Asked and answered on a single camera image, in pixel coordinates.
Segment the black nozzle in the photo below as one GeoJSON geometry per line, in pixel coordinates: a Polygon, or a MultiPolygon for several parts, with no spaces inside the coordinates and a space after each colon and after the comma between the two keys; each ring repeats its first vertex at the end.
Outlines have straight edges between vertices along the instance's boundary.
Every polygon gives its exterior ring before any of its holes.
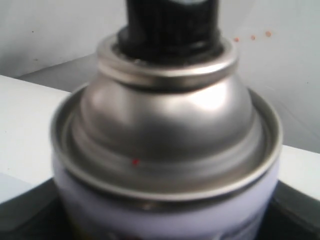
{"type": "Polygon", "coordinates": [[[222,51],[219,0],[126,0],[119,49],[154,63],[201,61],[222,51]]]}

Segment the white can body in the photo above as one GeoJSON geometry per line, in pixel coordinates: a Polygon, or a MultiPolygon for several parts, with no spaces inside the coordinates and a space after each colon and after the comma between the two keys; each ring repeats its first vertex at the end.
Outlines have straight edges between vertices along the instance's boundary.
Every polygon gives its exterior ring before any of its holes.
{"type": "Polygon", "coordinates": [[[253,240],[277,184],[279,161],[252,186],[203,207],[132,208],[79,183],[53,157],[54,180],[72,222],[94,240],[253,240]]]}

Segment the spray can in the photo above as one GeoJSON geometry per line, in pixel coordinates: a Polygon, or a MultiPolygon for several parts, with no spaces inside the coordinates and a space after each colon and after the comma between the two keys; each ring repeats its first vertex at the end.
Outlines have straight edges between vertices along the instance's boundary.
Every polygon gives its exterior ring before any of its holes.
{"type": "Polygon", "coordinates": [[[235,74],[218,0],[128,0],[127,9],[128,26],[97,48],[96,79],[52,121],[70,221],[83,239],[253,240],[283,131],[235,74]]]}

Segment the red dot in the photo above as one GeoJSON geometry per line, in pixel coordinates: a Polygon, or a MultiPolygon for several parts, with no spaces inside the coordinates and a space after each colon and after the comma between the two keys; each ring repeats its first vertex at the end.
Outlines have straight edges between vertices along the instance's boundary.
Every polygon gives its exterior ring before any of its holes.
{"type": "Polygon", "coordinates": [[[134,158],[132,160],[132,164],[135,165],[135,166],[137,166],[139,162],[140,162],[140,160],[138,158],[134,158]]]}

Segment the metal rim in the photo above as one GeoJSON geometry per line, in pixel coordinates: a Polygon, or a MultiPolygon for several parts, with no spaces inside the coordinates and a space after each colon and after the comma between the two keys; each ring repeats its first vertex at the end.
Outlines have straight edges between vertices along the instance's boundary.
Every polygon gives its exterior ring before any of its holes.
{"type": "Polygon", "coordinates": [[[198,88],[223,79],[236,69],[237,48],[226,38],[222,38],[221,43],[222,54],[205,62],[184,66],[160,66],[118,54],[115,50],[117,39],[112,36],[104,39],[97,48],[98,68],[111,79],[141,88],[198,88]]]}
{"type": "Polygon", "coordinates": [[[270,150],[267,156],[265,157],[265,160],[262,161],[261,165],[257,167],[251,174],[243,177],[241,180],[237,182],[223,186],[218,189],[203,190],[192,193],[150,193],[126,189],[123,187],[108,184],[107,182],[101,181],[98,178],[95,178],[94,176],[88,174],[86,171],[74,164],[73,161],[70,160],[70,158],[72,158],[73,156],[69,155],[68,152],[65,149],[63,149],[63,146],[61,145],[61,137],[63,136],[61,134],[59,126],[61,127],[61,125],[64,125],[62,129],[66,129],[68,127],[67,121],[68,119],[70,119],[71,114],[73,112],[72,110],[77,105],[77,100],[80,99],[84,89],[84,86],[78,89],[59,106],[51,124],[51,141],[53,144],[54,152],[55,154],[57,154],[58,160],[61,161],[62,165],[74,177],[86,183],[87,185],[93,187],[94,189],[120,195],[123,197],[164,202],[194,201],[200,199],[213,198],[232,193],[234,191],[248,186],[249,184],[257,180],[259,177],[261,177],[265,172],[267,172],[268,169],[274,164],[274,162],[280,155],[283,142],[283,130],[280,118],[272,106],[270,106],[262,97],[256,94],[253,90],[250,90],[250,96],[253,105],[255,106],[259,114],[261,114],[262,119],[264,119],[264,121],[266,122],[266,125],[268,127],[268,130],[270,131],[272,138],[270,150]]]}

